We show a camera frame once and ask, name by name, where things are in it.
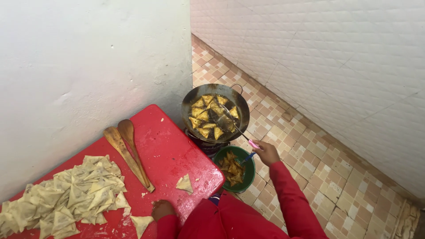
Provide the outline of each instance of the frying pan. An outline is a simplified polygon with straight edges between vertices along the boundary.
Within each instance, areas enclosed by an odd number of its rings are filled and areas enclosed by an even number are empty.
[[[239,129],[242,132],[245,132],[247,129],[249,124],[249,107],[246,100],[241,96],[241,94],[239,94],[231,87],[220,84],[200,85],[189,91],[189,93],[184,97],[183,103],[181,104],[181,118],[183,119],[186,128],[199,139],[210,143],[224,143],[237,139],[239,136],[241,136],[242,134],[236,130],[233,133],[225,134],[218,140],[206,139],[197,130],[192,128],[192,122],[189,120],[189,113],[192,110],[192,105],[205,94],[219,94],[227,97],[230,101],[232,101],[239,112],[239,120],[241,122]]]

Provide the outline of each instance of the tiled floor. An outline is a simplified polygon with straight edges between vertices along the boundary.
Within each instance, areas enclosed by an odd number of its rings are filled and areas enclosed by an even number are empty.
[[[386,239],[403,198],[347,155],[335,139],[230,61],[192,37],[193,86],[217,83],[243,88],[251,139],[276,146],[322,228],[331,239]],[[240,92],[239,86],[233,86]],[[243,137],[232,144],[251,151]],[[286,231],[269,169],[255,155],[253,184],[235,197]]]

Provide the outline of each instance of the pink handle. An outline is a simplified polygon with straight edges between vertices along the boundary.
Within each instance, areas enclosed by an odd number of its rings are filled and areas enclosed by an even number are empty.
[[[252,147],[254,147],[254,148],[258,148],[258,149],[260,149],[260,147],[258,147],[252,140],[248,140],[248,143],[252,146]]]

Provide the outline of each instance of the green colander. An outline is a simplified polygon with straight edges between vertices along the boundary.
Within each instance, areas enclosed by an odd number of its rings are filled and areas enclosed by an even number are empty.
[[[240,148],[238,146],[229,145],[226,147],[223,147],[220,149],[214,156],[213,162],[220,167],[220,164],[218,163],[219,160],[222,160],[224,157],[227,156],[227,152],[232,151],[233,154],[238,156],[235,160],[238,163],[242,163],[242,161],[249,156],[249,153],[246,152],[243,148]],[[245,191],[254,181],[255,177],[255,163],[253,158],[249,158],[246,160],[246,162],[242,165],[245,166],[245,173],[242,175],[243,183],[238,183],[234,185],[233,187],[230,186],[230,182],[226,181],[224,182],[223,188],[230,192],[242,192]]]

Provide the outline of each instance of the red table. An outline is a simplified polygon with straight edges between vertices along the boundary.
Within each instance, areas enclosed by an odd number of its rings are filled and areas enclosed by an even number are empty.
[[[174,122],[157,106],[150,105],[131,117],[134,124],[135,144],[140,154],[143,166],[149,180],[156,187],[149,193],[136,176],[131,172],[120,154],[106,141],[104,137],[79,152],[41,179],[40,183],[52,179],[53,175],[74,165],[82,164],[85,155],[110,155],[110,160],[117,163],[122,175],[125,176],[124,193],[133,216],[150,216],[152,201],[169,200],[180,216],[180,222],[186,218],[200,202],[215,193],[224,183],[220,169],[174,124]],[[180,177],[189,173],[194,193],[189,196],[185,191],[176,189]],[[10,200],[17,200],[23,191]],[[104,212],[108,223],[103,225],[83,224],[76,226],[81,233],[70,239],[136,239],[136,229],[130,217],[123,217],[124,209]],[[13,234],[11,239],[38,239],[39,230],[25,230],[21,234]],[[142,238],[156,238],[156,223],[153,222],[144,232]]]

